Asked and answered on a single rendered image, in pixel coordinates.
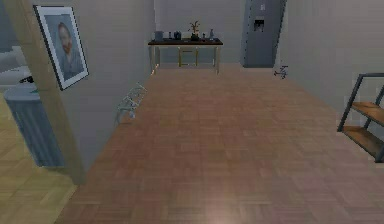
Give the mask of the black frame wooden shelf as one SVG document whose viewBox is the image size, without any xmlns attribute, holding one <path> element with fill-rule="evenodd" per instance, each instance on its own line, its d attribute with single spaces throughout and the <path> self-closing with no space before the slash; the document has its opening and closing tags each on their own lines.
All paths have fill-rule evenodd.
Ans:
<svg viewBox="0 0 384 224">
<path fill-rule="evenodd" d="M 375 163 L 384 162 L 384 141 L 379 139 L 368 128 L 371 122 L 384 128 L 384 108 L 380 106 L 384 98 L 384 85 L 381 87 L 374 102 L 356 102 L 356 96 L 364 78 L 384 78 L 384 73 L 359 74 L 352 93 L 343 112 L 337 131 L 345 134 L 354 143 L 374 158 Z M 345 122 L 350 110 L 353 109 L 367 118 L 363 126 L 346 126 Z"/>
</svg>

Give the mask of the grey ribbed bin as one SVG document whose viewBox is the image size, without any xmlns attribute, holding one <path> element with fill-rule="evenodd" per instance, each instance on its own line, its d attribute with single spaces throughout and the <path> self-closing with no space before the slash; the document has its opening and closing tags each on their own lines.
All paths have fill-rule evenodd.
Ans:
<svg viewBox="0 0 384 224">
<path fill-rule="evenodd" d="M 63 167 L 64 158 L 33 83 L 17 84 L 3 97 L 21 132 L 29 152 L 39 167 Z"/>
</svg>

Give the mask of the small house plant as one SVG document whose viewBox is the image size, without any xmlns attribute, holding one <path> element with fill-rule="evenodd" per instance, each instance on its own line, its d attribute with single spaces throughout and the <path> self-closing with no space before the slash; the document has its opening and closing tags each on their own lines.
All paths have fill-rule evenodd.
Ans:
<svg viewBox="0 0 384 224">
<path fill-rule="evenodd" d="M 199 21 L 195 21 L 195 22 L 190 23 L 190 25 L 191 25 L 190 31 L 192 32 L 191 40 L 192 41 L 198 41 L 199 40 L 199 36 L 198 36 L 199 29 L 198 29 L 198 27 L 200 26 L 200 23 L 199 23 Z"/>
</svg>

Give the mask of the dark top wooden table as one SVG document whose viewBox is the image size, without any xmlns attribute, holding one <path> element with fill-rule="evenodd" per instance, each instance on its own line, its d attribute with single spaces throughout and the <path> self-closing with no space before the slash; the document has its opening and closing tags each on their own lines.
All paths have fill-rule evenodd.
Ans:
<svg viewBox="0 0 384 224">
<path fill-rule="evenodd" d="M 160 66 L 160 48 L 161 47 L 176 47 L 178 49 L 178 65 L 182 65 L 182 49 L 187 50 L 199 48 L 212 48 L 214 50 L 213 67 L 216 73 L 220 72 L 220 50 L 223 46 L 223 42 L 219 38 L 213 38 L 212 40 L 191 40 L 191 39 L 164 39 L 161 41 L 151 40 L 148 43 L 150 48 L 150 65 L 153 74 L 157 72 L 157 68 Z"/>
</svg>

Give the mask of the framed portrait picture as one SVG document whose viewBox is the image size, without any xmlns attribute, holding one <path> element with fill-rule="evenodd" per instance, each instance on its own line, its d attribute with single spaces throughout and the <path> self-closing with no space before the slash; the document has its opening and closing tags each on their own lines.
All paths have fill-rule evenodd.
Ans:
<svg viewBox="0 0 384 224">
<path fill-rule="evenodd" d="M 33 6 L 61 91 L 89 75 L 74 14 L 70 6 Z"/>
</svg>

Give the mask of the grey fridge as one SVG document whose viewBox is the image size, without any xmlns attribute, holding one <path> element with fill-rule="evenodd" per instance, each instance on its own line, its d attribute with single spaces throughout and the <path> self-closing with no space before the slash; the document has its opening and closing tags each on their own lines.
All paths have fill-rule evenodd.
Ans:
<svg viewBox="0 0 384 224">
<path fill-rule="evenodd" d="M 287 0 L 246 0 L 241 64 L 245 68 L 272 68 Z"/>
</svg>

